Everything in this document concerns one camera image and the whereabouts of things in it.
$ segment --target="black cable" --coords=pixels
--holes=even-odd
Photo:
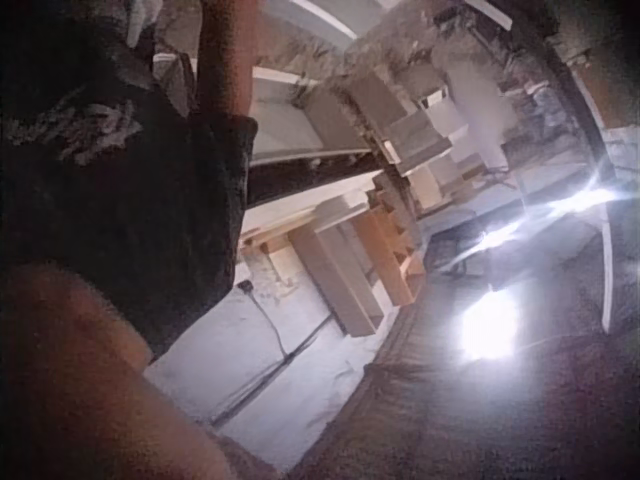
[[[333,314],[325,318],[320,325],[313,329],[313,331],[305,338],[300,345],[298,345],[290,354],[288,354],[279,365],[277,365],[271,372],[265,375],[262,380],[252,388],[244,397],[238,400],[234,405],[222,412],[216,418],[210,421],[210,425],[219,429],[226,425],[232,418],[238,415],[247,405],[253,402],[278,376],[289,366],[293,361],[309,348],[315,341],[315,337],[318,332],[333,320]]]
[[[247,292],[247,295],[249,296],[249,298],[251,300],[253,300],[253,303],[255,304],[256,307],[258,307],[258,310],[260,310],[260,312],[262,313],[264,318],[267,320],[267,322],[271,326],[271,329],[273,330],[273,333],[275,333],[276,339],[278,340],[278,347],[280,348],[280,353],[282,353],[282,358],[287,358],[288,353],[284,349],[284,345],[282,344],[282,337],[280,337],[280,332],[278,331],[278,329],[274,325],[273,321],[271,320],[271,317],[269,317],[269,315],[267,315],[267,312],[264,310],[264,308],[262,308],[262,305],[260,305],[260,303],[258,303],[258,300],[256,300],[256,297],[253,296],[253,292]]]

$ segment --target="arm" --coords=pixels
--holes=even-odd
[[[259,0],[202,0],[197,101],[201,113],[247,115]]]
[[[218,446],[141,375],[146,344],[97,291],[54,267],[6,280],[2,381],[20,477],[232,478]]]

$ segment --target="wall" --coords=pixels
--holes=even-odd
[[[253,102],[249,115],[260,126],[254,153],[321,149],[322,141],[304,112],[284,103]]]

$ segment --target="light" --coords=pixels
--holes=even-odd
[[[553,209],[553,215],[561,216],[567,213],[580,213],[601,203],[615,200],[615,195],[609,190],[599,188],[597,190],[583,190],[573,197],[549,203]]]
[[[520,228],[521,223],[522,222],[513,222],[493,232],[485,233],[475,249],[487,250],[489,248],[496,248],[509,240],[513,240],[515,238],[514,233]]]
[[[507,292],[489,292],[463,316],[462,347],[471,360],[513,353],[518,312]]]

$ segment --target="concrete wall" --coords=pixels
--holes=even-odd
[[[254,78],[249,115],[260,127],[254,153],[323,148],[305,113],[291,105],[294,91],[290,83]]]
[[[254,153],[321,149],[322,141],[304,112],[284,103],[254,102],[249,115],[260,128]]]

